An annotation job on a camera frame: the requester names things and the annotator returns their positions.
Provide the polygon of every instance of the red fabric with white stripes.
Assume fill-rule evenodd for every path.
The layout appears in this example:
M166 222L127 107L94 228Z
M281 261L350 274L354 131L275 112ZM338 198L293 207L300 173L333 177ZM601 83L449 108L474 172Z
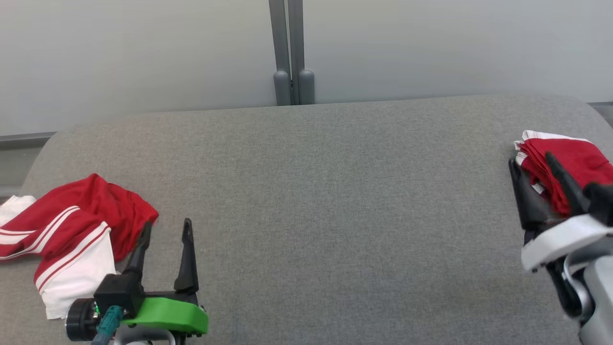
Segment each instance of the red fabric with white stripes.
M553 153L581 188L591 182L613 184L613 166L596 145L584 139L530 138L519 147L528 155L522 168L545 186L551 195L553 209L560 215L568 216L570 209L560 183L545 160L547 152Z
M110 239L117 262L134 248L145 222L154 222L157 217L155 209L138 194L92 174L53 189L4 224L0 236L34 232L17 243L0 245L0 260L39 254L42 261L34 276L36 280L106 222L111 228Z

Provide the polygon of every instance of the gray fabric surface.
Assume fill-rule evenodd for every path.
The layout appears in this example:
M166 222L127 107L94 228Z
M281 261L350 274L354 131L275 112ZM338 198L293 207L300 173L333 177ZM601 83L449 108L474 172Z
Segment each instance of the gray fabric surface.
M578 344L546 273L520 265L507 159L526 129L613 157L611 127L559 96L148 114L57 134L22 193L98 173L143 196L148 290L172 287L191 217L210 315L191 344ZM67 344L36 265L0 265L3 338Z

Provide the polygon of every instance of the white fabric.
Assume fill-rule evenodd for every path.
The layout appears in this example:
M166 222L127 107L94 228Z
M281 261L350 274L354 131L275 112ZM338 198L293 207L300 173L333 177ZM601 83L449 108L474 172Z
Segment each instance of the white fabric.
M13 218L15 218L19 213L23 212L25 209L30 207L36 199L33 196L11 196L4 204L0 206L0 244L14 244L22 239L24 239L27 235L31 234L33 231L4 231L2 230L2 226Z
M537 132L537 131L530 131L530 130L524 131L522 133L522 139L524 141L528 139L569 139L569 140L580 140L580 141L590 142L589 140L583 139L583 138L573 138L569 136L563 136L560 134L544 133L544 132Z
M47 306L48 319L65 319L72 302L77 298L90 298L107 274L115 274L115 264L113 261L113 248L111 247L110 228L105 227L100 232L98 229L92 233L102 236L92 242L81 255L72 257L74 260L67 259L68 264L53 275L41 288L40 296ZM82 243L91 241L85 238Z
M0 227L15 218L23 210L32 205L36 199L33 196L11 196L0 206Z
M513 142L513 146L515 147L515 151L521 152L521 149L519 147L519 144L523 144L524 142L521 140L515 140Z

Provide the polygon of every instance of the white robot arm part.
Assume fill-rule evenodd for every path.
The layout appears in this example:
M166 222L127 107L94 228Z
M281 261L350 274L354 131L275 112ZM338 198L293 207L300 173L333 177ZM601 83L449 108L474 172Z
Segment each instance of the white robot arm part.
M522 228L526 271L545 268L566 314L580 326L583 345L613 344L613 185L584 191L547 154L571 216L559 219L531 187L530 178L509 161Z

